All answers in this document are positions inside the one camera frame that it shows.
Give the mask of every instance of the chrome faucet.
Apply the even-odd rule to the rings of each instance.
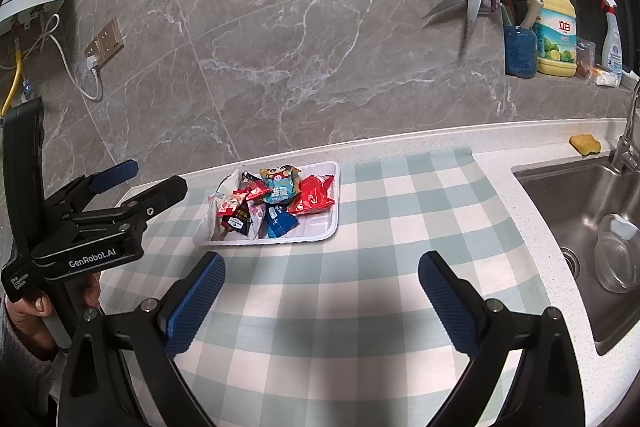
[[[631,106],[629,114],[626,116],[625,134],[618,140],[616,151],[611,159],[611,168],[615,172],[622,172],[627,167],[631,171],[640,170],[640,149],[634,142],[634,124],[636,123],[636,107],[638,106],[638,96],[640,95],[640,82],[634,87],[631,95]]]

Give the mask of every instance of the stainless steel sink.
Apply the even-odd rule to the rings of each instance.
[[[640,224],[640,174],[615,172],[609,159],[600,157],[514,175],[561,247],[587,310],[596,351],[604,355],[640,318],[640,290],[617,294],[600,285],[593,254],[597,229],[612,213]]]

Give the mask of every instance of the green and white tablecloth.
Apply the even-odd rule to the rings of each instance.
[[[513,311],[548,299],[514,222],[469,149],[340,167],[339,226],[317,243],[217,248],[226,282],[176,363],[220,427],[424,427],[462,373],[418,259]],[[191,241],[209,190],[149,222],[145,255],[102,276],[107,312],[161,297],[205,248]],[[482,418],[498,414],[517,356]],[[145,409],[150,399],[132,374]],[[161,424],[157,413],[152,422]]]

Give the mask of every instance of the blue cup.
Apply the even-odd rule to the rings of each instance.
[[[519,26],[504,27],[504,68],[520,78],[536,76],[536,33]]]

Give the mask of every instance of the white countertop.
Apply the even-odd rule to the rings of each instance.
[[[549,300],[565,318],[574,343],[586,425],[596,426],[618,405],[640,369],[640,324],[636,324],[606,355],[596,353],[587,313],[561,251],[513,171],[523,166],[580,161],[571,147],[572,134],[590,132],[602,143],[603,153],[614,149],[624,131],[622,119],[547,120],[483,124],[357,140],[265,156],[185,174],[189,188],[216,187],[236,167],[265,164],[309,164],[334,160],[356,164],[394,156],[417,154],[457,146],[470,146],[474,158],[491,181],[538,267]],[[127,198],[152,184],[140,185]]]

